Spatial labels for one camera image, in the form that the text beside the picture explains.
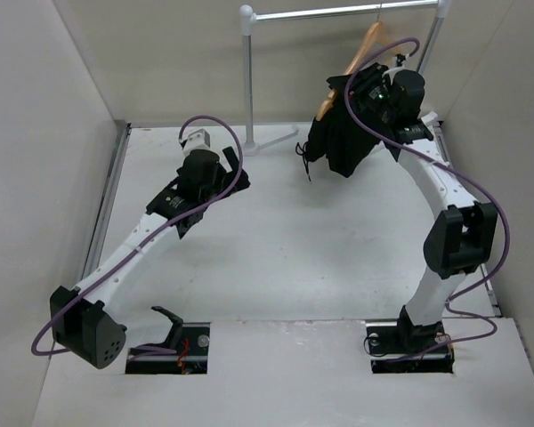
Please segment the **black trousers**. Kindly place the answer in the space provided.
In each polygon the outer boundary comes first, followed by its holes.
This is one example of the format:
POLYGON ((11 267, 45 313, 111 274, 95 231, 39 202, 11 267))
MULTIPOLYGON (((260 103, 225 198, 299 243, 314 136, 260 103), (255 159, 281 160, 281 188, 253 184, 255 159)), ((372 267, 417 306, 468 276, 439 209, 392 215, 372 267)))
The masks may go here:
POLYGON ((303 160, 303 167, 308 179, 310 163, 322 157, 328 161, 332 172, 350 177, 360 162, 367 157, 379 139, 359 127, 349 114, 344 103, 344 88, 351 76, 329 77, 329 87, 336 97, 332 107, 322 119, 314 118, 308 132, 307 141, 297 143, 295 153, 303 160))

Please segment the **wooden clothes hanger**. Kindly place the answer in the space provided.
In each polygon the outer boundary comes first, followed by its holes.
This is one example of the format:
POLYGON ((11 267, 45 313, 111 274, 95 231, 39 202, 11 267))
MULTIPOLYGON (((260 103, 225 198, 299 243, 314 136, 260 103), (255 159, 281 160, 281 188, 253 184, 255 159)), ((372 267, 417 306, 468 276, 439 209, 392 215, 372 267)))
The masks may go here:
MULTIPOLYGON (((385 46, 389 43, 389 38, 387 31, 385 29, 384 23, 381 21, 381 12, 383 8, 383 3, 379 4, 379 9, 377 13, 376 21, 370 26, 365 36, 362 39, 361 45, 351 60, 351 63, 345 70, 345 74, 351 74, 361 62, 369 55, 372 47, 375 44, 380 44, 385 46)), ((319 110, 315 116, 317 122, 321 121, 326 113, 333 107, 333 103, 336 99, 336 91, 331 89, 328 93, 326 99, 321 103, 319 110)))

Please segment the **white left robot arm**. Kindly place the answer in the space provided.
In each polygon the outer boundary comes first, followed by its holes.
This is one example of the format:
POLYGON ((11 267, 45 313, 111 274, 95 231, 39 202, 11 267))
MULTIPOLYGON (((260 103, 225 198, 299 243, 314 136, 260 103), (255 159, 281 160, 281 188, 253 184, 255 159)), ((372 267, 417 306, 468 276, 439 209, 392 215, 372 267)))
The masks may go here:
POLYGON ((208 134, 184 159, 175 177, 146 205, 140 220, 120 246, 91 274, 71 287, 59 286, 50 296, 47 330, 53 341, 96 369, 112 364, 125 346, 146 353, 173 354, 182 344, 180 318, 155 306, 170 324, 157 326, 151 343, 143 327, 122 319, 124 298, 154 259, 180 243, 200 222, 208 207, 248 189, 240 141, 221 152, 210 148, 208 134))

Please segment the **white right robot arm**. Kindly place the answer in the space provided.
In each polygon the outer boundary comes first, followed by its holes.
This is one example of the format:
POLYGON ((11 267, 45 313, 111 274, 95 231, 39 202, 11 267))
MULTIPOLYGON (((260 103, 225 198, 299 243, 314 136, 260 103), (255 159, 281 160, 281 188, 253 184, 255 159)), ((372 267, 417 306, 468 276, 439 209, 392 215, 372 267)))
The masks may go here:
POLYGON ((419 116, 425 80, 402 64, 374 63, 346 78, 344 106, 356 129, 382 142, 421 191, 434 217, 423 243, 425 272, 393 326, 368 326, 368 352, 390 364, 425 355, 452 360, 442 316, 465 293, 462 283, 491 255, 501 209, 492 197, 482 202, 468 192, 429 125, 419 116))

